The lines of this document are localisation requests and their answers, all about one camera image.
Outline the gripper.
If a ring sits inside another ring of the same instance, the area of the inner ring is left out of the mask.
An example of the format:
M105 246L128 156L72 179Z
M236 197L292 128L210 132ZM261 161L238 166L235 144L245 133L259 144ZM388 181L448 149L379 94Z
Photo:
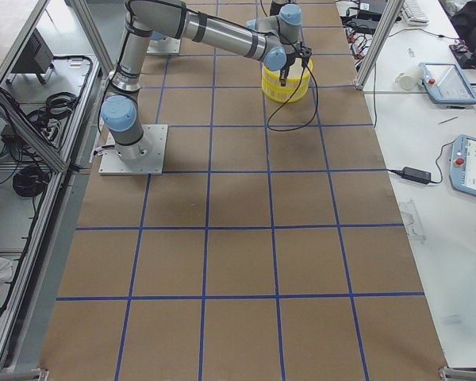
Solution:
M281 39L282 54L281 54L281 63L279 71L279 82L280 85L285 87L286 81L289 76L289 68L294 65L296 59L301 60L301 65L306 67L309 58L313 54L313 50L307 46L302 40L296 42L290 42L286 39Z

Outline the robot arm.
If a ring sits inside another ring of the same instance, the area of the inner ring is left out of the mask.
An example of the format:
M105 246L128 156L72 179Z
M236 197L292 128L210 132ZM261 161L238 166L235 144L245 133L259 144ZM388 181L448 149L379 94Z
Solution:
M246 27L264 36L276 36L282 44L296 44L300 40L301 7L291 1L273 1L267 17L247 21Z
M307 67L312 51L301 39L301 8L292 1L274 1L268 16L240 25L201 11L183 1L127 1L121 49L110 72L99 119L113 138L123 163L154 156L155 143L139 117L140 74L148 55L174 56L183 38L257 60L280 74L286 85L290 67Z

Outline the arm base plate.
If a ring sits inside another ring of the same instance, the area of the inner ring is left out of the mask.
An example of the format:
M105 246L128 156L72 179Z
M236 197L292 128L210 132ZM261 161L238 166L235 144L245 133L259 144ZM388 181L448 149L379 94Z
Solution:
M147 48L150 56L177 56L180 51L181 41L163 34L154 33Z
M168 125L142 125L142 139L131 146L115 144L108 133L107 144L111 149L102 152L100 175L161 175L167 143Z

